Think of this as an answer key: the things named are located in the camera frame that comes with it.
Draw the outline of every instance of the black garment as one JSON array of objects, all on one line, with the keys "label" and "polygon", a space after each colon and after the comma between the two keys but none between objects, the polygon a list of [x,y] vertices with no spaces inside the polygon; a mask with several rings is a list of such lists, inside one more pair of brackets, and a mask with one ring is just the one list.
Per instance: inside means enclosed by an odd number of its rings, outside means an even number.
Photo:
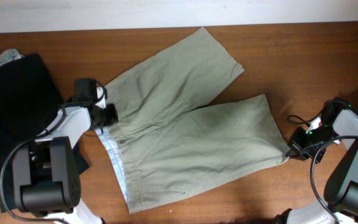
[{"label": "black garment", "polygon": [[[0,66],[0,171],[12,148],[40,134],[56,117],[63,100],[38,54]],[[89,165],[78,153],[79,173]],[[6,169],[5,197],[10,209],[16,208],[11,166]]]}]

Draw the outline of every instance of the gray fabric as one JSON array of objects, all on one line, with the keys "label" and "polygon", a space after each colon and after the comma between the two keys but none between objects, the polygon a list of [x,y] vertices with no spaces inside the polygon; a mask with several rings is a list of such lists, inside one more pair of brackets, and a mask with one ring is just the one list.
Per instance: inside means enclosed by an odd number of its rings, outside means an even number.
[{"label": "gray fabric", "polygon": [[22,57],[23,55],[21,55],[16,49],[5,50],[2,54],[0,54],[0,66]]},{"label": "gray fabric", "polygon": [[130,213],[287,160],[264,95],[197,109],[243,71],[201,28],[106,85],[119,122],[105,129],[103,142],[112,162],[122,162]]}]

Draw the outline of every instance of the wooden surface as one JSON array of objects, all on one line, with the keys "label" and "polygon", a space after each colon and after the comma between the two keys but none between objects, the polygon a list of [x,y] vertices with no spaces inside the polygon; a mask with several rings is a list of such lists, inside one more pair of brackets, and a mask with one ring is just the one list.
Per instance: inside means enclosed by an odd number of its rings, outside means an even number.
[{"label": "wooden surface", "polygon": [[[73,94],[75,78],[92,77],[107,83],[196,29],[0,34],[0,53],[9,48],[17,48],[22,54],[38,52],[61,94],[68,98]],[[358,96],[358,22],[207,30],[245,68],[213,104],[265,93],[286,140],[296,128],[285,121],[287,115],[310,118],[325,100],[338,95]],[[98,138],[83,136],[80,147],[91,164],[80,176],[82,198],[107,223],[219,223],[272,218],[314,200],[309,182],[310,161],[289,160],[201,195],[129,215],[109,157]],[[317,166],[316,185],[320,192],[344,153],[343,146],[331,146]],[[18,222],[0,214],[0,223]]]}]

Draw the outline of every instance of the black cable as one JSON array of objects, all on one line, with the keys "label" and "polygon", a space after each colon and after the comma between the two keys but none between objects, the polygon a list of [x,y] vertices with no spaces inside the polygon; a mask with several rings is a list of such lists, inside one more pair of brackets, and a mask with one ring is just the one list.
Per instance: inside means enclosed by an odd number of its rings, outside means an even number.
[{"label": "black cable", "polygon": [[312,145],[310,145],[310,146],[304,148],[303,150],[308,149],[308,148],[310,148],[310,147],[315,147],[315,146],[318,146],[318,145],[321,145],[321,144],[324,144],[324,142],[323,142],[323,141],[317,142],[316,144],[312,144]]},{"label": "black cable", "polygon": [[358,139],[358,136],[339,136],[339,137],[335,137],[335,138],[332,138],[332,139],[326,141],[317,150],[317,153],[314,156],[313,160],[311,161],[311,165],[310,165],[310,184],[311,184],[311,188],[313,189],[314,196],[316,196],[317,201],[320,203],[320,205],[334,218],[335,223],[339,223],[339,220],[338,220],[337,216],[332,211],[330,211],[330,209],[327,207],[327,205],[323,202],[323,199],[321,199],[320,195],[317,192],[316,186],[314,184],[314,165],[316,164],[317,156],[321,152],[321,150],[327,148],[334,141],[343,140],[343,139]]},{"label": "black cable", "polygon": [[103,89],[103,95],[101,95],[99,98],[98,98],[98,101],[97,102],[99,102],[99,101],[101,101],[102,99],[103,99],[103,97],[106,97],[106,99],[107,99],[107,89],[106,89],[106,87],[104,87],[104,85],[99,81],[99,80],[95,80],[98,84],[99,84],[99,86]]},{"label": "black cable", "polygon": [[36,139],[39,139],[39,138],[43,138],[45,136],[48,136],[50,133],[52,133],[54,130],[56,130],[62,123],[63,121],[65,120],[67,114],[66,114],[66,109],[63,107],[62,108],[62,111],[63,111],[63,115],[62,117],[59,119],[58,123],[55,124],[51,129],[49,130],[45,130],[45,133],[43,134],[40,134],[34,138],[30,138],[26,141],[23,141],[22,143],[20,143],[19,145],[17,145],[10,153],[9,155],[6,157],[5,161],[4,161],[4,164],[2,165],[1,167],[1,174],[0,174],[0,198],[1,198],[1,203],[3,205],[3,207],[5,208],[6,212],[8,214],[10,214],[10,216],[12,218],[15,218],[19,221],[22,221],[22,222],[60,222],[62,224],[69,224],[68,222],[66,222],[65,220],[63,219],[60,219],[60,218],[24,218],[24,217],[20,217],[18,215],[16,215],[15,213],[13,213],[7,206],[7,203],[6,203],[6,199],[5,199],[5,195],[4,195],[4,176],[5,176],[5,171],[6,171],[6,167],[9,163],[9,161],[13,158],[13,156],[16,154],[16,152],[21,149],[23,146],[25,146],[26,144],[32,142],[32,141],[35,141]]},{"label": "black cable", "polygon": [[[320,116],[320,114],[324,111],[326,106],[328,104],[331,104],[331,103],[340,103],[340,104],[344,105],[345,109],[351,110],[358,117],[358,111],[356,109],[354,109],[354,108],[351,108],[350,104],[348,104],[348,103],[346,103],[344,101],[340,101],[340,100],[328,100],[328,101],[326,101],[324,103],[323,109],[316,116],[314,116],[313,118],[305,121],[304,119],[302,119],[301,117],[299,117],[297,115],[290,115],[290,116],[287,117],[287,121],[289,123],[291,123],[291,124],[305,124],[308,127],[310,127],[310,122],[312,122],[318,116]],[[296,121],[291,120],[290,118],[292,118],[292,117],[299,119],[301,122],[296,122]],[[324,144],[317,150],[317,153],[314,156],[313,160],[311,161],[311,165],[310,165],[310,183],[311,183],[311,188],[313,189],[314,196],[316,196],[317,201],[320,203],[320,205],[334,218],[335,223],[339,223],[339,220],[338,220],[337,216],[335,216],[335,214],[332,211],[330,211],[330,209],[324,203],[323,199],[321,199],[321,197],[319,196],[319,194],[317,192],[316,186],[314,184],[314,165],[316,164],[316,160],[317,160],[318,155],[320,154],[320,152],[323,149],[327,148],[328,145],[332,144],[334,141],[342,140],[342,139],[358,139],[358,136],[339,136],[339,137],[332,138],[332,139],[324,142]]]}]

